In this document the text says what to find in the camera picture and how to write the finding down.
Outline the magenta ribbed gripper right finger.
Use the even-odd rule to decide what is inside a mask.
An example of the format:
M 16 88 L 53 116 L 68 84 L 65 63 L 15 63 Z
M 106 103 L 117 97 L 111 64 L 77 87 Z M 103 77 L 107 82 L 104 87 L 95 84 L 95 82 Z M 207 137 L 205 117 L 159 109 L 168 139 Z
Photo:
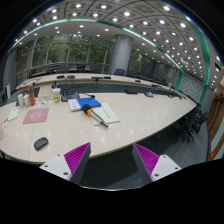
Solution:
M 138 144 L 133 145 L 132 154 L 143 185 L 147 185 L 181 170 L 181 167 L 168 155 L 157 155 Z

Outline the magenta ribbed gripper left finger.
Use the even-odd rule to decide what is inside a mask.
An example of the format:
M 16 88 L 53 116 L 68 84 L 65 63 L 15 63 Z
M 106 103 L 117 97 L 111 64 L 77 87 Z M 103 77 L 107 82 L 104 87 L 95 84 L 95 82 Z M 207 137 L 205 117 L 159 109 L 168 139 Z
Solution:
M 79 184 L 91 153 L 91 144 L 81 145 L 66 154 L 57 154 L 41 169 L 72 183 Z

